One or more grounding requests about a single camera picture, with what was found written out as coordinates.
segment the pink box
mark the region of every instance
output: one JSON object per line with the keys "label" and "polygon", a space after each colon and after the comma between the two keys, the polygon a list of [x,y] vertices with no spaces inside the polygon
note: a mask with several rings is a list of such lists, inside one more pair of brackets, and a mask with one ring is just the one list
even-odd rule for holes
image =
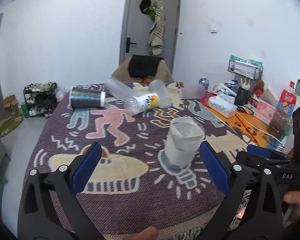
{"label": "pink box", "polygon": [[275,113],[275,107],[263,100],[259,100],[259,103],[256,107],[256,112],[263,115],[266,119],[271,120]]}
{"label": "pink box", "polygon": [[267,125],[270,124],[270,121],[268,118],[265,118],[262,114],[259,114],[258,112],[255,112],[253,114],[254,117],[258,118],[259,120],[261,120],[262,122],[266,123]]}

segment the paper box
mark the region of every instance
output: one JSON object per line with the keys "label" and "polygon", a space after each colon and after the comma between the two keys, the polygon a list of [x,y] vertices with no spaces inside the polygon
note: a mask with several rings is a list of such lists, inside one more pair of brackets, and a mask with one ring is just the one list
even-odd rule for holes
{"label": "paper box", "polygon": [[254,112],[253,116],[256,117],[256,118],[258,118],[262,122],[266,123],[267,125],[270,124],[271,120],[268,119],[268,118],[265,118],[262,114],[259,114],[258,112]]}
{"label": "paper box", "polygon": [[16,95],[11,95],[3,100],[4,108],[7,109],[12,115],[19,114],[18,100]]}
{"label": "paper box", "polygon": [[259,103],[256,107],[256,112],[263,115],[266,119],[271,120],[275,113],[275,107],[259,99]]}

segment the plastic cup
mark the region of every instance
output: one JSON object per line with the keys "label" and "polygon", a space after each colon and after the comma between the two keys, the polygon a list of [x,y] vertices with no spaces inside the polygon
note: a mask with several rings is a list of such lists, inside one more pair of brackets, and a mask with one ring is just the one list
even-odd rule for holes
{"label": "plastic cup", "polygon": [[172,119],[164,148],[170,163],[180,168],[189,165],[204,137],[204,129],[193,118],[178,117]]}
{"label": "plastic cup", "polygon": [[105,81],[105,91],[123,102],[128,98],[138,95],[138,93],[135,92],[132,88],[123,84],[115,77],[111,77]]}
{"label": "plastic cup", "polygon": [[159,96],[159,107],[168,108],[172,105],[172,98],[168,94],[168,90],[162,80],[153,80],[149,89],[151,92],[155,92]]}
{"label": "plastic cup", "polygon": [[205,98],[206,90],[203,85],[195,84],[193,86],[188,86],[178,89],[180,99],[193,99],[193,98]]}

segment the finger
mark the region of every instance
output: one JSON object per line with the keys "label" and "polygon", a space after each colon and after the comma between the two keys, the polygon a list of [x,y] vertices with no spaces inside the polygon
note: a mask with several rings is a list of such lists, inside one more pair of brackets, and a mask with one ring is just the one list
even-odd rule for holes
{"label": "finger", "polygon": [[289,225],[291,225],[293,222],[290,221],[290,220],[287,220],[285,223],[284,223],[284,227],[288,227]]}
{"label": "finger", "polygon": [[138,234],[127,236],[124,240],[156,240],[158,234],[159,232],[155,227],[148,227]]}
{"label": "finger", "polygon": [[300,191],[286,192],[283,201],[288,204],[300,204]]}

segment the floor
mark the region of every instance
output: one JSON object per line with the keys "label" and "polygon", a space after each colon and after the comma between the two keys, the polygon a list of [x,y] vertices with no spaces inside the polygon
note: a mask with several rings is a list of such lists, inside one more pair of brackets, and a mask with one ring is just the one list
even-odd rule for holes
{"label": "floor", "polygon": [[18,210],[21,199],[23,178],[32,151],[39,139],[47,118],[25,118],[10,134],[1,138],[3,145],[11,158],[5,178],[2,198],[2,220],[10,231],[17,236]]}

